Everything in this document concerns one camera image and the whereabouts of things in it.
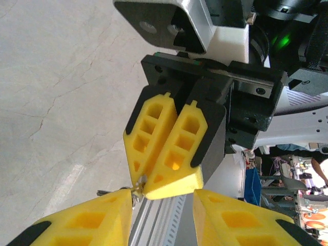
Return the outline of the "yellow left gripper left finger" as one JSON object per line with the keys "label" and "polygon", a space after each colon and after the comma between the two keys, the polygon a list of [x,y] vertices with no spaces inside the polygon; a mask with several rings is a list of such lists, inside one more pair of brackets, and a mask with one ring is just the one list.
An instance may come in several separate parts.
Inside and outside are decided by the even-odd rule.
{"label": "yellow left gripper left finger", "polygon": [[39,219],[9,245],[128,245],[132,212],[120,189]]}

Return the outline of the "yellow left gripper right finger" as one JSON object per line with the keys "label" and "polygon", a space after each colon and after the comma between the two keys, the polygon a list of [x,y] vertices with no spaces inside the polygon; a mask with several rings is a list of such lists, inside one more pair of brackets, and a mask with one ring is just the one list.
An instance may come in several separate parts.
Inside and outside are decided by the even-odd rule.
{"label": "yellow left gripper right finger", "polygon": [[292,218],[210,190],[193,193],[198,245],[319,245]]}

